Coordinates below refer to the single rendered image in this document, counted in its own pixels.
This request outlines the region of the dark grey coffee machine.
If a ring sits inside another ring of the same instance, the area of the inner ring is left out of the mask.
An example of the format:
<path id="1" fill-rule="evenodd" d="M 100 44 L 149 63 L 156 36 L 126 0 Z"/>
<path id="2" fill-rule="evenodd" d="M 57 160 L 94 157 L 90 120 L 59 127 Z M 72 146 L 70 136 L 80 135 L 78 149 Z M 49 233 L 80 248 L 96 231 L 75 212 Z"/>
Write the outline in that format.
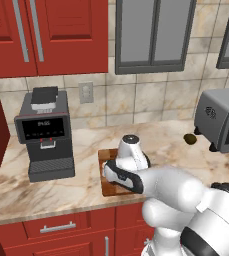
<path id="1" fill-rule="evenodd" d="M 14 123 L 18 140 L 28 151 L 31 182 L 75 176 L 66 91 L 57 86 L 34 88 L 25 95 Z"/>

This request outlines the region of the brown wooden cutting board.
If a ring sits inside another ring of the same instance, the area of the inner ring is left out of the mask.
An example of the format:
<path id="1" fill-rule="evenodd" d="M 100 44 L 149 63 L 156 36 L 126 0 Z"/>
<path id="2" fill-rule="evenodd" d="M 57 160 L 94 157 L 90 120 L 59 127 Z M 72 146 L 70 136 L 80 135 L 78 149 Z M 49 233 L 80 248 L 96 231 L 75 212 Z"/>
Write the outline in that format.
<path id="1" fill-rule="evenodd" d="M 120 169 L 116 165 L 118 150 L 102 149 L 98 151 L 102 194 L 107 196 L 142 194 L 143 183 L 137 171 Z"/>

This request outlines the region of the dark green avocado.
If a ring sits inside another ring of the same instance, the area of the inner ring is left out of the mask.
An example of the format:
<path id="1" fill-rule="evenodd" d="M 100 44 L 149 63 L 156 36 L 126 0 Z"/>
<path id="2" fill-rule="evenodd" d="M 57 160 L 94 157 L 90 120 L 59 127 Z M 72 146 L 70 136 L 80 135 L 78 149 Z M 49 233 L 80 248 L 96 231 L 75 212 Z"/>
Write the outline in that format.
<path id="1" fill-rule="evenodd" d="M 193 145 L 196 143 L 197 138 L 194 134 L 185 134 L 184 135 L 184 140 L 187 144 L 189 145 Z"/>

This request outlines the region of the red drawer front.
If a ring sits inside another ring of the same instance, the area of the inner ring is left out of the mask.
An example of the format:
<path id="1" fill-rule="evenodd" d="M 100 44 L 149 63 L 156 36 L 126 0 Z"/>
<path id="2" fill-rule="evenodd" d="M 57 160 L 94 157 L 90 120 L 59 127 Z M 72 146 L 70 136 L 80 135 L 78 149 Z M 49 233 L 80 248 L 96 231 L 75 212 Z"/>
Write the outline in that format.
<path id="1" fill-rule="evenodd" d="M 145 225 L 142 217 L 143 203 L 127 204 L 116 207 L 116 228 L 130 228 Z"/>
<path id="2" fill-rule="evenodd" d="M 23 223 L 26 235 L 29 239 L 59 236 L 65 233 L 82 234 L 83 232 L 102 231 L 111 229 L 114 224 L 115 208 L 103 208 L 98 210 L 66 214 L 61 216 L 26 221 Z M 76 228 L 51 233 L 40 233 L 40 229 L 68 224 L 70 221 L 76 223 Z"/>

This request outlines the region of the red lower cupboard door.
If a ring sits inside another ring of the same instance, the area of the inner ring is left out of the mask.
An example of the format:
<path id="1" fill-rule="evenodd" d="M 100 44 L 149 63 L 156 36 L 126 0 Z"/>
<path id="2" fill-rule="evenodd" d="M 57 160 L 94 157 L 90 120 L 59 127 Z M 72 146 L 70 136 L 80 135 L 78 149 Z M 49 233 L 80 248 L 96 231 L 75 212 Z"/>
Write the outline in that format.
<path id="1" fill-rule="evenodd" d="M 115 233 L 115 256 L 140 256 L 146 239 L 151 240 L 154 229 L 138 226 L 117 229 Z"/>
<path id="2" fill-rule="evenodd" d="M 6 256 L 105 256 L 105 236 L 109 237 L 109 256 L 114 256 L 114 230 L 53 239 L 5 249 Z"/>

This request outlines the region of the grey wall outlet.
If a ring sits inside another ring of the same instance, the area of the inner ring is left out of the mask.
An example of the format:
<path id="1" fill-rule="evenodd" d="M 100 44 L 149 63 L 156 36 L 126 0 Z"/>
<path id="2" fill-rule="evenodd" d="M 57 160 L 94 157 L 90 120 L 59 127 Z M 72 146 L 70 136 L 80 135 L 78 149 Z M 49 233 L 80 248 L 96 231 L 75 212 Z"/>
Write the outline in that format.
<path id="1" fill-rule="evenodd" d="M 94 102 L 92 82 L 81 82 L 79 84 L 79 98 L 81 104 Z"/>

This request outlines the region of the grey toaster oven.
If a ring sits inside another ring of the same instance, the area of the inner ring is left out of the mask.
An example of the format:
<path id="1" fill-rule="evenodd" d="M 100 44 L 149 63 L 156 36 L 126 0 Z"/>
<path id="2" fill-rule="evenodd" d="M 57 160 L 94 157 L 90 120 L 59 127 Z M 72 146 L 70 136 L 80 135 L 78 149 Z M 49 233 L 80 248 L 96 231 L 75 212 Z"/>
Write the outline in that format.
<path id="1" fill-rule="evenodd" d="M 211 152 L 229 153 L 229 88 L 202 92 L 194 126 L 194 133 L 210 142 Z"/>

